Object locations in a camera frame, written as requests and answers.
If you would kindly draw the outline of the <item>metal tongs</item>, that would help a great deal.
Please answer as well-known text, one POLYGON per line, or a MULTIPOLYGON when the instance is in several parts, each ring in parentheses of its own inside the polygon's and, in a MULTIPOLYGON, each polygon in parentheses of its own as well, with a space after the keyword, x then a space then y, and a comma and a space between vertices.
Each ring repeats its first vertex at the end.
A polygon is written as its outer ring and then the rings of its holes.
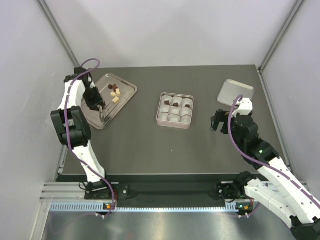
POLYGON ((109 121, 109 112, 106 106, 98 105, 99 119, 103 124, 109 121))

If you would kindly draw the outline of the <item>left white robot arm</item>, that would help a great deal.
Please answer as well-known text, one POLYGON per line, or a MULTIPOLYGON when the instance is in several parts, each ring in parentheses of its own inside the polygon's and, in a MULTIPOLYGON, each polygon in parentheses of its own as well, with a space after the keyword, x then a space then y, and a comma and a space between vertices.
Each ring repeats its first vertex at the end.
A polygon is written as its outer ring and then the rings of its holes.
POLYGON ((64 79, 64 95, 57 110, 50 113, 60 143, 67 146, 83 167, 87 184, 86 197, 115 200, 114 187, 107 180, 105 169, 99 163, 92 146, 90 125, 81 109, 85 101, 90 110, 100 115, 106 109, 98 88, 93 82, 91 71, 82 66, 74 68, 74 74, 64 79))

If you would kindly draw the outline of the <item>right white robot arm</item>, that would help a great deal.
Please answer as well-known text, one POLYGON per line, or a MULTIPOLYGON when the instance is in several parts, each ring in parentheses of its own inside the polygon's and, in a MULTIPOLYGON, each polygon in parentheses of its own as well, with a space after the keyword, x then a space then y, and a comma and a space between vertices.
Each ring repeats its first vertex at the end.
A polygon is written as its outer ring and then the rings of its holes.
POLYGON ((211 130, 223 124, 221 133, 228 135, 243 159, 277 189, 271 190, 248 171, 241 172, 232 183, 217 184, 225 202, 250 199, 269 209, 290 229, 297 240, 320 238, 320 202, 289 170, 279 153, 260 138, 252 118, 253 103, 239 95, 231 109, 218 109, 211 118, 211 130))

